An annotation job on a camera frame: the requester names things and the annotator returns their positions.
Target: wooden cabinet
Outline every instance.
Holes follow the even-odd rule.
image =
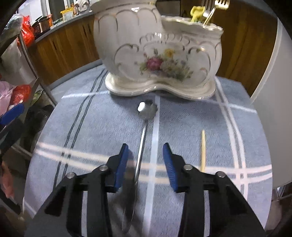
[[[201,0],[181,0],[181,12]],[[232,0],[227,11],[216,10],[212,23],[222,27],[222,61],[217,75],[243,84],[251,96],[270,61],[277,34],[277,19],[242,1]]]
[[[29,47],[29,55],[47,85],[99,59],[93,39],[94,15],[77,19]]]

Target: black stripe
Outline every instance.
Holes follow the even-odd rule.
[[[107,75],[107,72],[106,72],[106,73],[103,75],[103,77],[101,78],[101,80],[100,80],[100,82],[99,82],[99,86],[98,86],[96,92],[98,92],[99,89],[101,88],[102,82],[103,82],[104,78],[106,77],[106,75]],[[78,137],[79,131],[80,131],[80,129],[81,129],[81,126],[82,126],[83,121],[84,121],[84,119],[85,119],[85,117],[86,117],[86,115],[87,115],[88,109],[89,109],[89,107],[90,107],[90,104],[91,104],[91,102],[92,102],[94,96],[95,96],[95,95],[91,96],[91,98],[90,98],[90,100],[89,100],[89,102],[88,102],[88,104],[87,104],[87,106],[86,106],[85,113],[84,113],[84,115],[82,116],[81,121],[80,121],[80,123],[79,123],[79,126],[78,126],[78,128],[77,128],[77,131],[76,131],[76,133],[75,133],[75,136],[74,136],[74,139],[73,139],[73,142],[72,142],[72,145],[71,145],[71,149],[74,148],[74,145],[75,145],[75,142],[76,142],[76,140],[77,140],[77,137]],[[68,162],[66,162],[66,164],[65,164],[65,168],[64,168],[64,171],[63,171],[62,179],[63,179],[63,178],[65,177],[65,175],[66,175],[67,168],[68,168]]]
[[[97,81],[98,81],[98,78],[101,76],[101,74],[104,72],[104,70],[105,70],[105,69],[103,69],[103,70],[101,71],[101,73],[96,77],[96,79],[95,79],[95,81],[94,81],[94,83],[93,83],[93,85],[92,85],[92,87],[91,87],[90,93],[93,92],[93,90],[94,90],[94,88],[95,88],[95,85],[96,85],[96,83],[97,83]],[[75,117],[75,120],[74,120],[74,122],[73,122],[73,124],[72,124],[72,126],[71,126],[71,128],[70,128],[70,130],[69,130],[69,132],[68,132],[68,134],[67,134],[67,139],[66,139],[66,141],[65,141],[65,145],[64,145],[64,147],[67,147],[67,145],[68,145],[68,142],[69,142],[69,140],[70,140],[70,136],[71,136],[72,130],[73,130],[73,128],[74,128],[74,126],[75,126],[75,124],[76,124],[78,118],[79,118],[79,115],[80,115],[80,113],[81,113],[82,107],[83,107],[85,101],[86,101],[88,98],[89,98],[89,95],[83,100],[83,102],[81,103],[81,105],[80,105],[80,107],[79,107],[79,110],[78,110],[78,113],[77,113],[77,115],[76,115],[76,117]],[[62,162],[61,162],[61,160],[60,160],[59,163],[58,163],[58,166],[57,166],[57,171],[56,171],[56,174],[55,174],[55,179],[54,179],[54,185],[53,185],[53,188],[55,188],[55,187],[57,186],[57,179],[58,179],[58,175],[59,175],[59,170],[60,170],[61,163],[62,163]]]

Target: chopstick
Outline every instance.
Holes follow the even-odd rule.
[[[206,138],[205,130],[202,130],[201,172],[205,172],[205,168],[206,168]]]

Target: blue tablecloth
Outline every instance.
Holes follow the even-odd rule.
[[[101,65],[71,79],[75,85],[63,96],[45,125],[25,187],[24,207],[31,216],[52,191],[55,176],[56,182],[60,182],[66,163],[69,165],[66,172],[88,173],[105,164],[109,156],[118,154],[121,145],[127,143],[131,157],[123,188],[108,195],[114,236],[122,236],[125,190],[133,173],[143,127],[137,107],[141,101],[152,99],[159,109],[148,126],[138,201],[128,236],[141,233],[177,236],[184,194],[175,194],[169,186],[162,145],[169,142],[173,153],[199,166],[202,129],[206,131],[206,172],[227,173],[265,226],[272,195],[270,154],[257,112],[240,83],[215,78],[215,95],[202,101],[183,100],[161,91],[119,97],[107,91],[106,75],[107,70]],[[59,161],[61,166],[56,175]],[[205,221],[207,236],[208,215]],[[84,236],[85,223],[86,210],[82,214]]]

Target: spoon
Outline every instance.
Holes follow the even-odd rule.
[[[132,224],[134,212],[135,212],[135,204],[136,204],[136,196],[137,196],[137,187],[138,187],[138,179],[140,174],[142,156],[145,146],[145,138],[146,131],[148,126],[148,121],[155,117],[157,112],[157,105],[152,100],[145,100],[145,102],[141,102],[138,107],[139,117],[144,120],[143,131],[141,135],[140,147],[138,152],[137,164],[135,167],[135,175],[133,178],[133,184],[131,186],[131,191],[129,192],[131,196],[128,198],[128,203],[126,204],[122,222],[122,231],[123,233],[129,232],[129,229]]]

